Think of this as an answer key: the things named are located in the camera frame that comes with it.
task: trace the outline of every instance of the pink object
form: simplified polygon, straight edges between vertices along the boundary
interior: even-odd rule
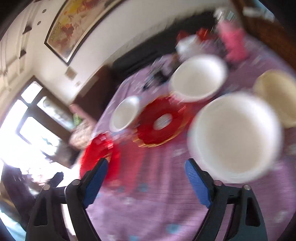
[[[227,21],[219,22],[217,24],[217,30],[228,51],[226,60],[230,62],[245,60],[248,56],[244,47],[245,31]]]

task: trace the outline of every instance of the painting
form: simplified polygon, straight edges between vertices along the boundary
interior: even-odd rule
[[[124,0],[66,0],[53,21],[45,45],[67,65],[91,31]]]

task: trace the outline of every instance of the white bowl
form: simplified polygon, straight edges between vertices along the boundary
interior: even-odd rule
[[[195,116],[187,144],[212,178],[245,183],[272,168],[282,148],[282,129],[264,100],[236,92],[217,98]]]
[[[199,55],[185,61],[170,79],[179,101],[195,102],[212,97],[228,76],[226,63],[215,55]]]
[[[296,80],[280,70],[268,70],[253,85],[254,92],[277,113],[284,128],[296,127]]]
[[[110,130],[119,132],[127,128],[138,116],[140,103],[137,96],[130,96],[124,99],[114,110],[110,119]]]

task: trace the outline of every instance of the white container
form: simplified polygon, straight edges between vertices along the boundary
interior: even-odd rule
[[[199,38],[196,35],[190,35],[181,39],[177,43],[176,51],[181,62],[184,62],[193,56],[204,53],[200,45]]]
[[[119,132],[130,126],[140,111],[140,101],[137,96],[124,99],[114,110],[109,127],[112,132]]]
[[[193,119],[188,149],[202,170],[224,183],[263,176],[282,149],[282,129],[262,99],[236,92],[206,105]]]
[[[170,79],[170,90],[183,102],[212,97],[228,76],[226,63],[215,55],[199,55],[185,61]]]

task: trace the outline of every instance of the beige bowl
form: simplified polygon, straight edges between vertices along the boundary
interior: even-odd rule
[[[277,113],[284,128],[296,127],[296,80],[280,70],[268,70],[259,76],[254,92]]]

